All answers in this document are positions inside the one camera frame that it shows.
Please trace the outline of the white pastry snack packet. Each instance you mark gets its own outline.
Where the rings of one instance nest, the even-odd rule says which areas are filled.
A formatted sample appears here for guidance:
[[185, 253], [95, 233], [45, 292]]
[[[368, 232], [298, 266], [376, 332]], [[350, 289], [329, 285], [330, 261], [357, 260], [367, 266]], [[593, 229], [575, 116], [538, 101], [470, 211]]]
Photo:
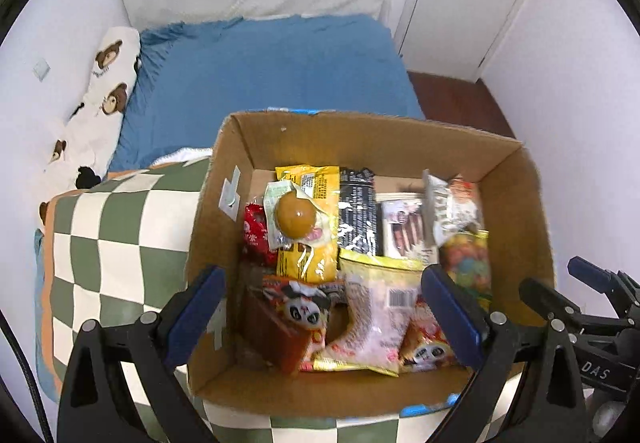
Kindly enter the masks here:
[[477, 184], [461, 174], [442, 180], [423, 171], [425, 185], [426, 223], [437, 247], [445, 245], [463, 231], [485, 229], [483, 207]]

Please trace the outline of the small red snack packet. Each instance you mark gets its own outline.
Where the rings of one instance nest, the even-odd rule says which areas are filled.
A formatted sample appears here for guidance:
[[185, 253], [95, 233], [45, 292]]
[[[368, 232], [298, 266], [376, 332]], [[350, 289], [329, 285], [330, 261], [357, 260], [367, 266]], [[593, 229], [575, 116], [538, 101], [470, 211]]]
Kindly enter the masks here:
[[270, 269], [277, 267], [278, 252], [269, 247], [267, 219], [262, 205], [251, 203], [245, 206], [243, 243], [248, 259]]

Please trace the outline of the braised egg snack packet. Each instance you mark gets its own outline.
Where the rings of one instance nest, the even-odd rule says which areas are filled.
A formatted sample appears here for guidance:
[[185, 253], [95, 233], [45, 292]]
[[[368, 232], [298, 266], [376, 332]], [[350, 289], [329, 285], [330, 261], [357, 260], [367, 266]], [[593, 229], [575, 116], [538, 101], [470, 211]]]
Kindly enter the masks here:
[[333, 183], [300, 186], [291, 180], [270, 182], [264, 200], [270, 249], [303, 244], [321, 248], [337, 243], [338, 194]]

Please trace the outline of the colourful candy ball bag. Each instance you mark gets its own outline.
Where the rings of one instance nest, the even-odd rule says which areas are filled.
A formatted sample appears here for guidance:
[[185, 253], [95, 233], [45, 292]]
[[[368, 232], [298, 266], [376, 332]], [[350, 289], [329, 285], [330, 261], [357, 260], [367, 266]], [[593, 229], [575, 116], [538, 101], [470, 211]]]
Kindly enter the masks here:
[[458, 232], [440, 247], [439, 255], [449, 277], [488, 311], [492, 301], [488, 232]]

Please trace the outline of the red yellow panda packet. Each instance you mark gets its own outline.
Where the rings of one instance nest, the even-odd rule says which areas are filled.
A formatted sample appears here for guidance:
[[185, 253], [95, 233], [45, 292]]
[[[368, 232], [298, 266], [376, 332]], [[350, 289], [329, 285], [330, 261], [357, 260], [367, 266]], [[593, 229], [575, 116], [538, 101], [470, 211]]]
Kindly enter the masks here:
[[399, 350], [399, 361], [401, 373], [434, 371], [458, 364], [444, 332], [422, 296], [416, 300], [410, 316]]

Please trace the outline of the chocolate stick biscuit box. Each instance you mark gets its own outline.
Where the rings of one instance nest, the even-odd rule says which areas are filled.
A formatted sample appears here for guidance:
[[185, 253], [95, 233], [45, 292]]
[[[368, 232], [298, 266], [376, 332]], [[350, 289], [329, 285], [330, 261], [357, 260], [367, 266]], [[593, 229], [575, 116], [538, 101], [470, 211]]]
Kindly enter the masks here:
[[425, 229], [423, 197], [418, 193], [382, 193], [376, 196], [382, 254], [393, 259], [438, 262], [433, 235]]

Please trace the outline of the green white checkered quilt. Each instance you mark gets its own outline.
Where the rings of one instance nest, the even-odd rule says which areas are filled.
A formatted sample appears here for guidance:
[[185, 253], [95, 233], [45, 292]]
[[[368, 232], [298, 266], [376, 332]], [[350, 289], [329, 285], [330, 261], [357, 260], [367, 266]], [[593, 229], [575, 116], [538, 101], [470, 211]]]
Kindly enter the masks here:
[[[209, 152], [127, 171], [90, 191], [66, 194], [35, 234], [37, 375], [57, 401], [86, 319], [104, 326], [160, 310], [184, 287], [198, 194]], [[369, 418], [292, 418], [243, 413], [195, 399], [223, 442], [423, 442], [457, 400]]]

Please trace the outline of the translucent yellow trimmed bag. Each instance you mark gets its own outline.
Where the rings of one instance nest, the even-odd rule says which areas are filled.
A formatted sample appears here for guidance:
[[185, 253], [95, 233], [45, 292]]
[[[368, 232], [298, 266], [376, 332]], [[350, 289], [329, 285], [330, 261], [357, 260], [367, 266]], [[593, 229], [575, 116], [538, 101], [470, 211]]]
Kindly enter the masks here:
[[374, 371], [399, 375], [399, 350], [416, 307], [424, 265], [340, 251], [349, 323], [314, 353], [315, 371]]

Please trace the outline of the dark red brown box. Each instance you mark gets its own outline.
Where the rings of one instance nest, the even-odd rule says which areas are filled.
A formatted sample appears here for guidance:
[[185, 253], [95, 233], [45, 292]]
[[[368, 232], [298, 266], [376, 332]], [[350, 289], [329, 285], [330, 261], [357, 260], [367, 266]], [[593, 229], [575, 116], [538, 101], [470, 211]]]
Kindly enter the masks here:
[[239, 331], [259, 356], [285, 375], [295, 375], [305, 359], [311, 332], [280, 319], [266, 300], [245, 290], [240, 305]]

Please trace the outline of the black snack packet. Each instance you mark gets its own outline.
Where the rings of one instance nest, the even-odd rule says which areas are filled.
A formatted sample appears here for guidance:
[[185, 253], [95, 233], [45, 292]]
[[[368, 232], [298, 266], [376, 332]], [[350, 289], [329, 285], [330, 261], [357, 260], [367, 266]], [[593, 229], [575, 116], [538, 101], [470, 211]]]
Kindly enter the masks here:
[[338, 246], [363, 255], [376, 255], [378, 208], [372, 171], [340, 169], [338, 210]]

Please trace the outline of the yellow snack bag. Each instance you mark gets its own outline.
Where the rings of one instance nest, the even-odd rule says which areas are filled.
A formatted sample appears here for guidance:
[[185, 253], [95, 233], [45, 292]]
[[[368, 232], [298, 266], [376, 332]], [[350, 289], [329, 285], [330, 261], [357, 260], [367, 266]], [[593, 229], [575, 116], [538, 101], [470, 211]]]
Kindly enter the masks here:
[[337, 278], [337, 232], [340, 211], [340, 168], [296, 165], [276, 168], [280, 181], [291, 181], [314, 203], [317, 222], [303, 239], [288, 241], [278, 250], [277, 274], [322, 284]]

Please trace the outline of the panda snack packet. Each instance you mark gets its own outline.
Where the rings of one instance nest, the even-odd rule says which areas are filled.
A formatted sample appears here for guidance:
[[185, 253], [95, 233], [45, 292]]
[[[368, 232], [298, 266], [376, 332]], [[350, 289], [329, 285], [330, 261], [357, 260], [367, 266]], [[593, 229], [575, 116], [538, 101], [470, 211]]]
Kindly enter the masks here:
[[259, 290], [277, 313], [311, 332], [314, 343], [324, 344], [332, 307], [346, 302], [344, 281], [309, 284], [277, 275], [262, 278]]

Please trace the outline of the bear print pillow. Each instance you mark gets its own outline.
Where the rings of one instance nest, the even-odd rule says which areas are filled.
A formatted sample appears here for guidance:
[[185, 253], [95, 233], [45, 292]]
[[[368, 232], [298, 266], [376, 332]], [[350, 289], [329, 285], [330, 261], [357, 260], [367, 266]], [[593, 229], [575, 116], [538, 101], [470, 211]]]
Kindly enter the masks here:
[[122, 119], [137, 81], [137, 29], [110, 28], [90, 70], [88, 89], [56, 139], [39, 189], [43, 200], [76, 188], [82, 167], [102, 178], [115, 153]]

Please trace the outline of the blue bed sheet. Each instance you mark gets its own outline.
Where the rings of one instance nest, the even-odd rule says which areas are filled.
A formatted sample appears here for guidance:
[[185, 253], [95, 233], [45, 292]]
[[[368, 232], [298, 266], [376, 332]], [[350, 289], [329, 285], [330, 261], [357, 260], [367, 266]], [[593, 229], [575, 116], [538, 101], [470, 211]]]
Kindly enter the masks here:
[[240, 111], [423, 116], [390, 31], [367, 15], [174, 23], [145, 30], [140, 44], [112, 172], [209, 148]]

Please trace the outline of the wall socket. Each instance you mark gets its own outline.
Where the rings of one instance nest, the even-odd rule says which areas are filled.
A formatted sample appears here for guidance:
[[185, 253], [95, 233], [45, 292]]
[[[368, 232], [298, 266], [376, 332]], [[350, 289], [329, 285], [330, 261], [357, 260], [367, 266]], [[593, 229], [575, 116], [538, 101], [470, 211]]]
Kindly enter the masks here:
[[39, 81], [43, 81], [44, 78], [47, 77], [47, 74], [50, 72], [50, 69], [51, 67], [45, 59], [39, 59], [34, 65], [32, 71]]

